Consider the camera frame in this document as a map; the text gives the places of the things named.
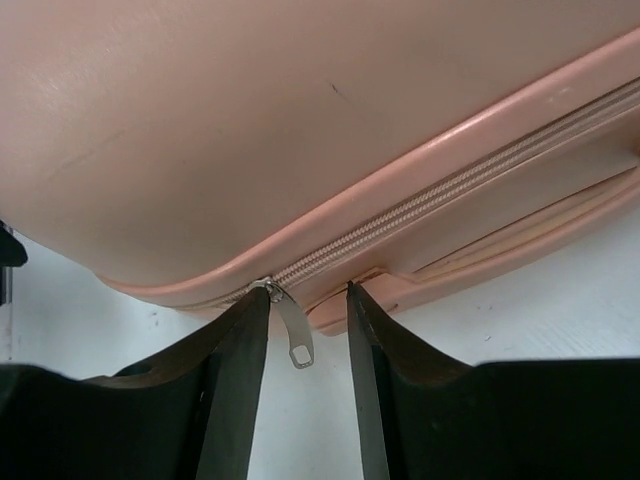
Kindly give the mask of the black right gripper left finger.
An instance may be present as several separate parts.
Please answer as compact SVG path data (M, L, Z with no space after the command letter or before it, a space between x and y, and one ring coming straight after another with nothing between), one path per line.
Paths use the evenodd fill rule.
M243 479L268 341L270 299L218 319L112 376L1 368L5 479Z

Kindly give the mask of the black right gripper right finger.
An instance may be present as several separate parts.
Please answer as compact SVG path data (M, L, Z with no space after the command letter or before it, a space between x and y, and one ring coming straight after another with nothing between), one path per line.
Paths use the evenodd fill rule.
M467 365L358 284L347 326L368 479L635 479L635 358Z

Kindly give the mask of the pink hard-shell suitcase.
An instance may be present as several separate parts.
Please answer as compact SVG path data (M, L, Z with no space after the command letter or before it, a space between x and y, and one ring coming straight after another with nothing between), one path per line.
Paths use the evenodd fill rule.
M638 200L635 1L1 5L3 221L158 306L304 345Z

